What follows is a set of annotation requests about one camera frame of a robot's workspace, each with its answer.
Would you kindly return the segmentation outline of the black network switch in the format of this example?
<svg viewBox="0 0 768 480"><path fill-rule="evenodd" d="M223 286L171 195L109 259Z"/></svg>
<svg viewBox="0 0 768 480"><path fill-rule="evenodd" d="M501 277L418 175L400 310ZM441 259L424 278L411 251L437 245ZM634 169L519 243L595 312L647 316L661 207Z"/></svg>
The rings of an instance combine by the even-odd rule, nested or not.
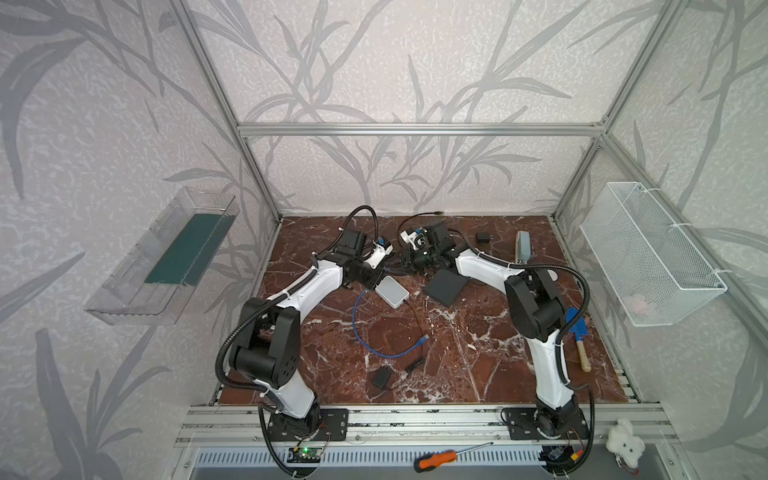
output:
<svg viewBox="0 0 768 480"><path fill-rule="evenodd" d="M445 307L450 307L468 283L468 277L450 269L441 269L425 285L424 292L432 300Z"/></svg>

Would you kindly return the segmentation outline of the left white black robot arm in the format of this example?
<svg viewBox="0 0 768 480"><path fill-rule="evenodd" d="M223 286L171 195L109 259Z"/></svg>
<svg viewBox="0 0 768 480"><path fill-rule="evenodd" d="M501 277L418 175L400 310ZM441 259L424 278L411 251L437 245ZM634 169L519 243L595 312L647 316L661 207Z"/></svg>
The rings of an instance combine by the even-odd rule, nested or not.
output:
<svg viewBox="0 0 768 480"><path fill-rule="evenodd" d="M342 229L297 280L266 299L249 299L238 326L217 353L218 381L231 389L260 393L271 404L270 420L289 435L311 436L320 428L317 395L298 371L302 321L345 284L372 288L380 283L392 244L384 237L376 238L370 248L366 242L366 234Z"/></svg>

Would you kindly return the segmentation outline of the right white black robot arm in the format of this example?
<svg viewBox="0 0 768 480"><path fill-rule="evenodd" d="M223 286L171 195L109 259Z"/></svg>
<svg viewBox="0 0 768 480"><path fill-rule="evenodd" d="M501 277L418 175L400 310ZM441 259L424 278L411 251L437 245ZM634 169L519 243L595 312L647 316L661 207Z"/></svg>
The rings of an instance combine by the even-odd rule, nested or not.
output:
<svg viewBox="0 0 768 480"><path fill-rule="evenodd" d="M472 246L456 244L464 234L438 222L399 233L402 268L411 273L434 272L425 287L427 296L444 306L452 305L471 280L506 295L513 327L527 341L536 376L534 425L545 438L556 439L573 422L581 420L577 387L567 374L563 339L583 317L589 294L572 318L556 281L550 273L560 270L580 284L583 276L564 265L512 263Z"/></svg>

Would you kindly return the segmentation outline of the grey brush block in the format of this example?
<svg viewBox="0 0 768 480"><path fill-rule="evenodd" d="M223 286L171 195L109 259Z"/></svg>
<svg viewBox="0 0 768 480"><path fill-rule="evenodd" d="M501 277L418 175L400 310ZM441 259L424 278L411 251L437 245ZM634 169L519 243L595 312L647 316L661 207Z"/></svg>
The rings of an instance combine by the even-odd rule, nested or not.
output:
<svg viewBox="0 0 768 480"><path fill-rule="evenodd" d="M516 234L515 262L526 264L532 258L532 245L530 234L527 231L518 231Z"/></svg>

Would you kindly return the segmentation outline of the black power adapter cube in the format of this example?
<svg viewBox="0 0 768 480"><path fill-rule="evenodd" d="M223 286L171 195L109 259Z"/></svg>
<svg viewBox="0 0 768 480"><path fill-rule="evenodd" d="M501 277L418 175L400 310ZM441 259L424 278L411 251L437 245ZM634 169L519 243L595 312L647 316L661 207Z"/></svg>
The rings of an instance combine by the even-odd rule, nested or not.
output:
<svg viewBox="0 0 768 480"><path fill-rule="evenodd" d="M388 390L393 370L389 366L380 367L374 374L371 384L379 390Z"/></svg>

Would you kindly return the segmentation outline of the pink item in basket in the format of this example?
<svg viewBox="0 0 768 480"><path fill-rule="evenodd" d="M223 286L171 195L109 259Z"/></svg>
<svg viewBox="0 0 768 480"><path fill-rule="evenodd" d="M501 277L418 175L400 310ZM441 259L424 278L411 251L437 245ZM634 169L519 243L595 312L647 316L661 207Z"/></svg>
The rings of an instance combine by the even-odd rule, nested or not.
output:
<svg viewBox="0 0 768 480"><path fill-rule="evenodd" d="M622 302L630 315L648 316L653 310L652 303L642 294L624 296Z"/></svg>

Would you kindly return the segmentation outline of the green circuit board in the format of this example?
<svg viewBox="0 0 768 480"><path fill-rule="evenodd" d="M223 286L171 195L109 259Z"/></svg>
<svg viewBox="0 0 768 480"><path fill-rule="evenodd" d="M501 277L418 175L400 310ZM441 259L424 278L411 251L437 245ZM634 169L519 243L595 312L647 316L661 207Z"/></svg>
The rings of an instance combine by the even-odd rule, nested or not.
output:
<svg viewBox="0 0 768 480"><path fill-rule="evenodd" d="M289 464L317 464L322 460L323 447L294 447L288 450Z"/></svg>

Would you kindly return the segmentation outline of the white plush toy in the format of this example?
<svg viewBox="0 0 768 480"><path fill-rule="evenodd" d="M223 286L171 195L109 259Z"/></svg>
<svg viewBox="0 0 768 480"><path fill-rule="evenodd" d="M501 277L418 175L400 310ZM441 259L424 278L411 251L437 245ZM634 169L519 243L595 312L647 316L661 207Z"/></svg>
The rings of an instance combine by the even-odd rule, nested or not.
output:
<svg viewBox="0 0 768 480"><path fill-rule="evenodd" d="M608 432L606 449L629 469L637 469L639 460L645 452L644 441L634 434L631 421L619 418Z"/></svg>

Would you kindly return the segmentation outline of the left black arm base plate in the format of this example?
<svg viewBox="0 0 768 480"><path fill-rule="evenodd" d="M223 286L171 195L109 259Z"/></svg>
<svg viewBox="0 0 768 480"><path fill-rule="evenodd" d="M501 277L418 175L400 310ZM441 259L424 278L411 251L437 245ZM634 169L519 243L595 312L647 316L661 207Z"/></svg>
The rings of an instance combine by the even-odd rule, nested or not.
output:
<svg viewBox="0 0 768 480"><path fill-rule="evenodd" d="M271 441L310 440L345 441L349 425L349 410L343 408L313 408L303 419L285 414L271 415L266 422Z"/></svg>

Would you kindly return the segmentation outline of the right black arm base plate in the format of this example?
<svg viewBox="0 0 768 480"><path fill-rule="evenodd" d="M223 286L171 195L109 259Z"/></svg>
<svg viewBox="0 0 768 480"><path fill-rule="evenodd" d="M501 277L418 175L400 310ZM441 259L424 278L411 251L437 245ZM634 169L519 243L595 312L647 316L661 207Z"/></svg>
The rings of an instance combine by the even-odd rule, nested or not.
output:
<svg viewBox="0 0 768 480"><path fill-rule="evenodd" d="M584 413L577 413L560 427L545 427L540 421L535 407L507 407L501 410L502 424L507 428L511 440L518 441L558 441L589 437L589 418Z"/></svg>

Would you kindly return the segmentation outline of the clear plastic wall tray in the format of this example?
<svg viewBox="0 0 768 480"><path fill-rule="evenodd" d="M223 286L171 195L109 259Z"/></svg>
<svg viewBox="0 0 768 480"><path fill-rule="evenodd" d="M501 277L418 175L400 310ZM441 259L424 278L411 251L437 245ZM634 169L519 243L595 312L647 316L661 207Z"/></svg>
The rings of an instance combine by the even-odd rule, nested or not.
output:
<svg viewBox="0 0 768 480"><path fill-rule="evenodd" d="M181 188L85 311L111 326L175 324L239 213L234 194Z"/></svg>

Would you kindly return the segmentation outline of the orange handled screwdriver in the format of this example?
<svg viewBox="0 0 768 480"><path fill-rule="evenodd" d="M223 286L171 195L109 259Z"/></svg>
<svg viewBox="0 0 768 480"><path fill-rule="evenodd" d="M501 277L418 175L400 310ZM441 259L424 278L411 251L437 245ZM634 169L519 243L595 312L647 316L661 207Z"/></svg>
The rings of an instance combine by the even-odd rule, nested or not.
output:
<svg viewBox="0 0 768 480"><path fill-rule="evenodd" d="M481 445L467 447L460 450L445 450L436 453L427 453L417 457L414 460L413 466L416 473L429 472L437 469L438 467L455 462L462 454L469 453L475 450L492 446L493 442L487 442Z"/></svg>

